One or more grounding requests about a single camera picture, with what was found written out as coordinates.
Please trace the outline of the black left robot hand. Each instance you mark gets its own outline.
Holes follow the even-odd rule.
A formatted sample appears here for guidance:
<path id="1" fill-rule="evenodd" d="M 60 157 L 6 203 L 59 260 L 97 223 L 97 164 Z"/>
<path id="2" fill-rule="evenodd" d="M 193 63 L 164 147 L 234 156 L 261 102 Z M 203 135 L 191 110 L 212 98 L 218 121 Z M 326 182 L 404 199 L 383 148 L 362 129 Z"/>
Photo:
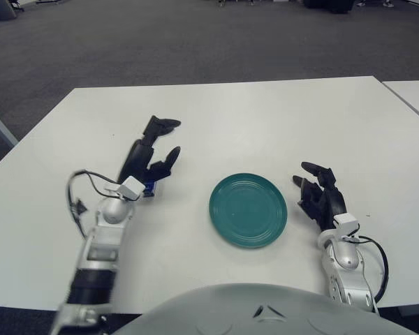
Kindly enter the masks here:
<path id="1" fill-rule="evenodd" d="M 149 165 L 154 154 L 153 145 L 158 137 L 171 133 L 181 122 L 175 119 L 159 119 L 151 116 L 143 137 L 136 140 L 129 150 L 128 156 L 122 165 L 117 183 L 121 184 L 132 176 L 143 184 L 152 183 L 171 175 L 171 169 L 177 160 L 180 147 L 175 147 L 164 161 Z"/>

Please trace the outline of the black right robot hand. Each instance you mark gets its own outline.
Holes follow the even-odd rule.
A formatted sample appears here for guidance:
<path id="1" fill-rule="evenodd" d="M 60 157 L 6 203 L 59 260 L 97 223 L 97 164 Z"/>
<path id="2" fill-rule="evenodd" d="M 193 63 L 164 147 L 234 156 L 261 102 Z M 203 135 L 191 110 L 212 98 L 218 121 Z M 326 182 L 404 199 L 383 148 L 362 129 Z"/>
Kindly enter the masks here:
<path id="1" fill-rule="evenodd" d="M 335 229 L 334 217 L 345 214 L 347 210 L 344 197 L 335 186 L 333 171 L 310 162 L 301 162 L 301 167 L 318 182 L 293 175 L 293 183 L 300 188 L 298 205 L 311 220 L 315 220 L 321 231 Z"/>

